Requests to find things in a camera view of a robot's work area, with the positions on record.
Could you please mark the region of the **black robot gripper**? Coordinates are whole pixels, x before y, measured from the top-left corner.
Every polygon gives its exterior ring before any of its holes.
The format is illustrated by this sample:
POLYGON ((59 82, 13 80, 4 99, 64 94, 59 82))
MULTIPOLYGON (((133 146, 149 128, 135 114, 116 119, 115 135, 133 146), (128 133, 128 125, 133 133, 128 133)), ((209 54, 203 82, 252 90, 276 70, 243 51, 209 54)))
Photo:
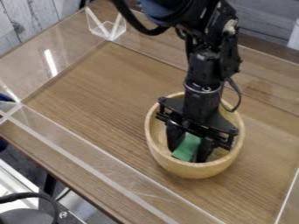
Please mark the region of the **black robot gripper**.
POLYGON ((185 81, 183 85, 183 96, 159 98, 156 118, 165 124, 169 151, 179 147, 187 133, 200 138, 197 162, 204 163, 217 146, 232 148, 239 130, 219 112, 223 84, 200 86, 185 81))

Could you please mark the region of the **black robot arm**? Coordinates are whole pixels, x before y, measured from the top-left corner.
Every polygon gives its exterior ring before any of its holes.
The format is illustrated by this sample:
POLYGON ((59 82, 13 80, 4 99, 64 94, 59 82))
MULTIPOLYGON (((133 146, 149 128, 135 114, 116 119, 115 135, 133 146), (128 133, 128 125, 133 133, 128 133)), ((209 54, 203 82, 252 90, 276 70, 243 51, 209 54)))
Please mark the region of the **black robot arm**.
POLYGON ((172 156, 203 163, 216 148, 229 150, 236 126, 221 116, 223 88, 239 72, 239 17, 227 0, 140 0, 140 8, 156 24, 145 28, 125 0, 112 0, 125 21, 144 35, 173 28, 184 40, 188 72, 181 99, 161 97, 156 118, 164 122, 172 156))

